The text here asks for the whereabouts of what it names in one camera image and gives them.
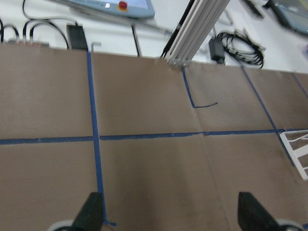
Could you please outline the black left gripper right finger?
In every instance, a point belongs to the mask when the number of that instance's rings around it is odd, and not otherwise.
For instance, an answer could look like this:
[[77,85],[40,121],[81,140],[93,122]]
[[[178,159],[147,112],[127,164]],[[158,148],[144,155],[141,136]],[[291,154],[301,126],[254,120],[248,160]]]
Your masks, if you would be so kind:
[[237,219],[242,231],[286,230],[249,192],[239,192]]

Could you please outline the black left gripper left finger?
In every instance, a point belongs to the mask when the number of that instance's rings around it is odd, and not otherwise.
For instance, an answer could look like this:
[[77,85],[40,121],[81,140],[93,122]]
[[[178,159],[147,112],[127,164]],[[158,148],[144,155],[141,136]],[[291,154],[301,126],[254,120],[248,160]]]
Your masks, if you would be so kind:
[[72,223],[73,231],[100,231],[103,226],[103,196],[91,192]]

